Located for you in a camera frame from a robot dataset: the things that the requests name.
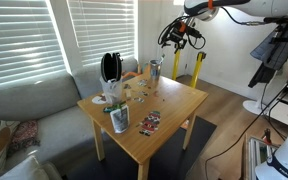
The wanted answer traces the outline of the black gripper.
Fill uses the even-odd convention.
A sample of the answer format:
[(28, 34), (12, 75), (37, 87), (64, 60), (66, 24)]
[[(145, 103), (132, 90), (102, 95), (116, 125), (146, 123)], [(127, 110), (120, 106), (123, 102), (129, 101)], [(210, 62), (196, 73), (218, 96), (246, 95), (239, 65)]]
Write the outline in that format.
[(172, 23), (165, 33), (165, 42), (173, 42), (176, 50), (183, 49), (186, 43), (196, 48), (196, 42), (200, 38), (201, 33), (182, 20)]

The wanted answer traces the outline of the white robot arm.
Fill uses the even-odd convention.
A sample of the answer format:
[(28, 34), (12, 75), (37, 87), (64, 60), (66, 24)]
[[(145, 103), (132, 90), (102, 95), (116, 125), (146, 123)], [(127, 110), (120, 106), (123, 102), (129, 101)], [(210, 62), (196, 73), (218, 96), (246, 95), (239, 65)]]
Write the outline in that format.
[(191, 31), (185, 20), (197, 18), (202, 21), (213, 19), (219, 8), (233, 7), (248, 15), (266, 18), (288, 16), (288, 0), (185, 0), (184, 14), (177, 17), (161, 32), (158, 44), (164, 46), (167, 41), (179, 43), (185, 41), (183, 35)]

